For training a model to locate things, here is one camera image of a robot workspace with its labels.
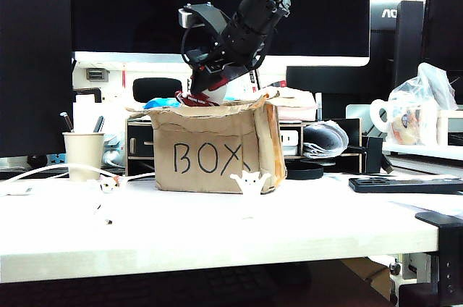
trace paper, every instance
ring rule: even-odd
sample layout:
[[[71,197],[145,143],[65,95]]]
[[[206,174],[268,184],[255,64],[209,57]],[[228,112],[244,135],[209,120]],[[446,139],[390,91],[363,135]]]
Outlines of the paper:
[[[304,129],[303,155],[310,159],[328,159],[347,149],[346,132],[333,121],[317,122]]]

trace blue object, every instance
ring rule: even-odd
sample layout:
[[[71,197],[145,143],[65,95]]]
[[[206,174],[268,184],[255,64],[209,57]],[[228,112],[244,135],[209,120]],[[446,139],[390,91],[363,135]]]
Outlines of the blue object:
[[[157,108],[160,106],[178,107],[180,103],[175,98],[153,98],[143,106],[144,109]]]

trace black keyboard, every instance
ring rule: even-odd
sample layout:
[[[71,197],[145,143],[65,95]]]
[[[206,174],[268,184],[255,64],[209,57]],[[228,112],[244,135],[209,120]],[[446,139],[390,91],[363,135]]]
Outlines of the black keyboard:
[[[277,291],[264,266],[0,284],[1,307],[216,307]]]

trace black monitor screen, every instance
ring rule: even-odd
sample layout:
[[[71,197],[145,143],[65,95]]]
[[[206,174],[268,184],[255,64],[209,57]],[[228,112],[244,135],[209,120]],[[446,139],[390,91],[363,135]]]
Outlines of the black monitor screen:
[[[231,16],[241,0],[72,0],[75,51],[178,54],[178,8],[210,1]],[[369,52],[369,0],[292,0],[269,54],[358,56]],[[189,38],[200,40],[200,31]]]
[[[422,56],[441,69],[463,70],[463,0],[426,0]]]

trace pen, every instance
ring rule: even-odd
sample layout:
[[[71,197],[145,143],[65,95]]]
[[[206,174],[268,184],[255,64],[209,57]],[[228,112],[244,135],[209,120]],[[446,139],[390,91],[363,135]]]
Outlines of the pen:
[[[67,128],[69,128],[69,131],[74,132],[74,128],[72,126],[72,122],[71,122],[71,119],[69,118],[69,115],[66,112],[62,112],[60,116],[64,118],[64,121],[66,122]]]
[[[95,132],[95,133],[100,132],[101,129],[103,128],[103,123],[104,123],[104,117],[100,116],[98,118],[98,121],[96,122],[95,129],[93,130],[93,132]]]

